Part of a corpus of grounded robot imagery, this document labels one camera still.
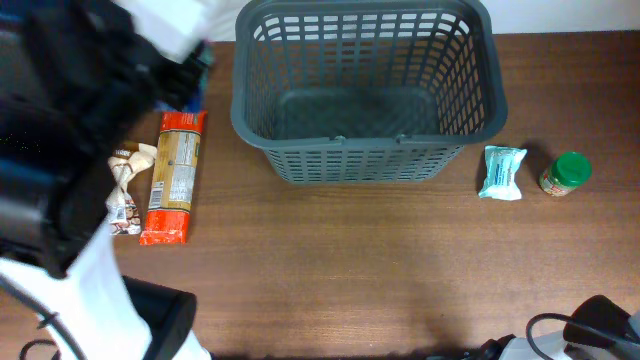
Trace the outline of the grey plastic basket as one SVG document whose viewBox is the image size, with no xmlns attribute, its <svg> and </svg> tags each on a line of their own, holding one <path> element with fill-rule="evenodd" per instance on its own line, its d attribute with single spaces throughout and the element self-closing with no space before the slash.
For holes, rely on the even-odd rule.
<svg viewBox="0 0 640 360">
<path fill-rule="evenodd" d="M 289 183 L 421 182 L 506 123 L 479 1 L 252 1 L 235 32 L 232 125 Z"/>
</svg>

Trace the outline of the green lid jar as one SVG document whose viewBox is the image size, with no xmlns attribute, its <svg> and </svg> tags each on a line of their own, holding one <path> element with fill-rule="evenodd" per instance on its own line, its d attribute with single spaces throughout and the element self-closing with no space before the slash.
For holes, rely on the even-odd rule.
<svg viewBox="0 0 640 360">
<path fill-rule="evenodd" d="M 590 161 L 581 153 L 559 156 L 539 177 L 539 186 L 547 194 L 562 197 L 584 185 L 592 175 Z"/>
</svg>

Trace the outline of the orange spaghetti package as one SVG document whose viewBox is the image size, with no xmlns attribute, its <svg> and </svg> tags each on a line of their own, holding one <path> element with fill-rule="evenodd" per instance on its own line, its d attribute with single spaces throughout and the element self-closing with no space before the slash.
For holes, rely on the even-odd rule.
<svg viewBox="0 0 640 360">
<path fill-rule="evenodd" d="M 206 112 L 165 112 L 154 163 L 142 245 L 184 244 Z"/>
</svg>

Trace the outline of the light green tissue packet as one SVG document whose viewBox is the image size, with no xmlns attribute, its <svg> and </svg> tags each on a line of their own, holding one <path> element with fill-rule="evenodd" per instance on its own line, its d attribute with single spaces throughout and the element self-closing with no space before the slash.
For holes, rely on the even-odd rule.
<svg viewBox="0 0 640 360">
<path fill-rule="evenodd" d="M 504 201 L 520 200 L 522 194 L 515 183 L 515 175 L 526 154 L 526 149 L 487 145 L 484 152 L 487 175 L 478 196 Z"/>
</svg>

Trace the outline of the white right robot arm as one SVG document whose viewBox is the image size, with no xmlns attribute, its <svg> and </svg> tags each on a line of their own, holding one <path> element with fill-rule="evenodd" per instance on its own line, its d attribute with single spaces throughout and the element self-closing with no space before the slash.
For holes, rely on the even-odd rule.
<svg viewBox="0 0 640 360">
<path fill-rule="evenodd" d="M 553 320 L 561 331 L 535 337 L 533 328 Z M 542 313 L 529 320 L 525 336 L 489 340 L 463 357 L 472 360 L 639 360 L 639 314 L 630 314 L 604 295 L 583 302 L 571 315 Z"/>
</svg>

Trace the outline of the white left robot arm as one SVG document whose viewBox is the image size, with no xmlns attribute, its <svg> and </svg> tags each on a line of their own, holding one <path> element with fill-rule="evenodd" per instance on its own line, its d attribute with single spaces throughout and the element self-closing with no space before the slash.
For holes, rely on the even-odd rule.
<svg viewBox="0 0 640 360">
<path fill-rule="evenodd" d="M 1 5 L 1 286 L 60 359 L 206 359 L 192 293 L 121 274 L 108 165 L 135 122 L 196 94 L 214 1 Z"/>
</svg>

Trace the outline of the beige crumpled snack bag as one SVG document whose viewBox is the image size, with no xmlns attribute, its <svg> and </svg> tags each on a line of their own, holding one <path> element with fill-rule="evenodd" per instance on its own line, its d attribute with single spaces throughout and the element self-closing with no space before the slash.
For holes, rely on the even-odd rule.
<svg viewBox="0 0 640 360">
<path fill-rule="evenodd" d="M 136 235 L 141 232 L 138 208 L 128 192 L 129 183 L 141 172 L 149 169 L 157 157 L 152 145 L 125 141 L 108 159 L 116 186 L 105 204 L 112 235 Z"/>
</svg>

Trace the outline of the blue cardboard box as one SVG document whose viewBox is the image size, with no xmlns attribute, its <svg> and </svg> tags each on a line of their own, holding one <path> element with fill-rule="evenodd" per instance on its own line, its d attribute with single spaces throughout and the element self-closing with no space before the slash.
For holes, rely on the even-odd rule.
<svg viewBox="0 0 640 360">
<path fill-rule="evenodd" d="M 182 63 L 172 63 L 161 77 L 165 92 L 155 111 L 198 113 L 203 108 L 209 70 L 214 62 L 210 44 L 202 41 Z"/>
</svg>

